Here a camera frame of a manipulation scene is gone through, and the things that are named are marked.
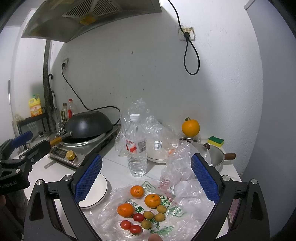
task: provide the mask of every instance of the plastic bag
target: plastic bag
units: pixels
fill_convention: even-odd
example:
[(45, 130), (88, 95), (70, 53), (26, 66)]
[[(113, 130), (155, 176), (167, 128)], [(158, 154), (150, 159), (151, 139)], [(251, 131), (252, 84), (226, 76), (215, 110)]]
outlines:
[(206, 147), (198, 146), (197, 149), (191, 143), (182, 141), (178, 148), (169, 156), (165, 168), (161, 171), (161, 184), (171, 187), (181, 181), (195, 179), (196, 176), (191, 169), (191, 157), (195, 153), (200, 153), (208, 164), (211, 165), (210, 155)]
[(120, 132), (115, 139), (114, 148), (119, 156), (126, 156), (126, 139), (125, 131), (130, 124), (130, 114), (140, 114), (140, 123), (147, 133), (147, 156), (154, 160), (166, 160), (169, 155), (177, 148), (178, 138), (174, 130), (162, 124), (150, 113), (147, 104), (143, 99), (120, 114)]
[[(127, 230), (120, 227), (122, 220), (127, 220), (117, 214), (117, 207), (124, 203), (131, 203), (136, 212), (152, 211), (144, 203), (144, 198), (135, 199), (130, 194), (133, 185), (124, 188), (117, 188), (111, 192), (111, 195), (105, 205), (99, 205), (90, 210), (87, 216), (90, 223), (93, 224), (95, 231), (104, 241), (119, 240), (137, 240), (147, 241), (152, 233), (159, 234), (163, 241), (182, 241), (190, 240), (202, 226), (207, 216), (214, 207), (214, 202), (209, 201), (204, 193), (199, 181), (193, 179), (182, 182), (175, 186), (174, 195), (169, 191), (159, 187), (156, 180), (138, 181), (133, 185), (141, 185), (145, 189), (145, 196), (150, 193), (157, 193), (161, 198), (161, 204), (166, 206), (166, 219), (158, 223), (152, 220), (152, 228), (144, 229), (143, 233), (133, 236)], [(135, 222), (132, 218), (128, 219), (132, 224)]]

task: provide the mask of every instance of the yellow green sponge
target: yellow green sponge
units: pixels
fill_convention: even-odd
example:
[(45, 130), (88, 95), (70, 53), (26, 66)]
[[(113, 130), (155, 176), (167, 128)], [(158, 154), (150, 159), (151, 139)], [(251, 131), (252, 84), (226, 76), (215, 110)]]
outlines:
[(208, 141), (208, 143), (210, 143), (214, 146), (218, 146), (218, 147), (221, 147), (224, 144), (223, 139), (220, 139), (220, 138), (217, 138), (214, 136), (209, 137), (209, 139), (207, 141)]

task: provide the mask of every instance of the electrical socket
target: electrical socket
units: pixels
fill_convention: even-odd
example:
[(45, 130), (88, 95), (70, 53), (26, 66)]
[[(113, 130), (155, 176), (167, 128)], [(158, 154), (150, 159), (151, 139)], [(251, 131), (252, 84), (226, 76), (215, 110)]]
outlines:
[[(193, 28), (182, 28), (183, 31), (186, 33), (190, 34), (190, 40), (191, 41), (195, 41), (195, 35), (194, 35), (194, 29)], [(184, 37), (184, 34), (182, 33), (181, 29), (178, 28), (178, 32), (179, 32), (179, 40), (186, 40), (186, 38)]]
[(63, 63), (65, 63), (64, 68), (68, 67), (69, 58), (64, 59)]

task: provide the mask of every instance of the power cord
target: power cord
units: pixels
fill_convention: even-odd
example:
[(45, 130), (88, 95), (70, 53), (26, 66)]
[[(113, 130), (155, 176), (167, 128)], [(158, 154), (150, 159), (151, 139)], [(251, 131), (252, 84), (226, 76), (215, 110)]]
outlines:
[(65, 81), (67, 82), (67, 84), (71, 87), (71, 89), (73, 90), (74, 94), (78, 97), (78, 99), (80, 100), (81, 104), (84, 106), (85, 109), (89, 110), (89, 111), (94, 111), (94, 110), (100, 110), (100, 109), (105, 109), (105, 108), (115, 108), (117, 109), (119, 112), (120, 112), (120, 109), (116, 106), (104, 106), (104, 107), (99, 107), (99, 108), (96, 108), (96, 109), (89, 109), (86, 107), (86, 105), (83, 103), (82, 99), (79, 97), (79, 95), (75, 92), (75, 90), (73, 89), (73, 87), (69, 84), (69, 82), (67, 81), (66, 77), (64, 76), (64, 73), (63, 73), (63, 69), (65, 67), (65, 63), (62, 64), (62, 76), (64, 77)]
[[(186, 38), (186, 50), (185, 50), (185, 54), (184, 54), (184, 67), (185, 67), (185, 70), (186, 70), (187, 73), (190, 74), (190, 75), (196, 75), (196, 74), (198, 73), (198, 71), (200, 70), (200, 57), (198, 56), (198, 53), (197, 53), (197, 51), (196, 51), (196, 48), (194, 47), (193, 43), (192, 43), (191, 40), (190, 40), (190, 35), (189, 35), (189, 33), (187, 33), (187, 32), (185, 33), (185, 32), (183, 31), (182, 27), (181, 27), (180, 19), (179, 19), (179, 14), (178, 14), (176, 8), (174, 7), (174, 5), (172, 4), (172, 2), (171, 2), (170, 0), (168, 0), (168, 1), (169, 1), (169, 3), (172, 5), (173, 9), (174, 9), (175, 12), (176, 12), (176, 15), (177, 15), (177, 18), (178, 18), (178, 24), (179, 24), (179, 27), (180, 27), (180, 29), (181, 29), (181, 31), (182, 31), (182, 33), (183, 33), (184, 38)], [(185, 63), (186, 54), (187, 54), (187, 48), (188, 48), (188, 42), (191, 44), (192, 48), (194, 49), (194, 52), (195, 52), (195, 54), (196, 54), (196, 56), (197, 56), (197, 61), (198, 61), (197, 71), (196, 71), (194, 74), (193, 74), (193, 73), (190, 73), (190, 72), (188, 71), (188, 69), (187, 69), (187, 67), (186, 67), (186, 63)]]

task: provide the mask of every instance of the yellow sticker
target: yellow sticker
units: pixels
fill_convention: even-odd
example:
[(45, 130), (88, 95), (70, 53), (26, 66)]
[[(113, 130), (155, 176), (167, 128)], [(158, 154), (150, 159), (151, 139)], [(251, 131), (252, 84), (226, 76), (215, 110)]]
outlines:
[(87, 14), (83, 17), (83, 19), (80, 20), (80, 23), (83, 25), (89, 25), (95, 21), (96, 19), (93, 16), (91, 16), (90, 14)]

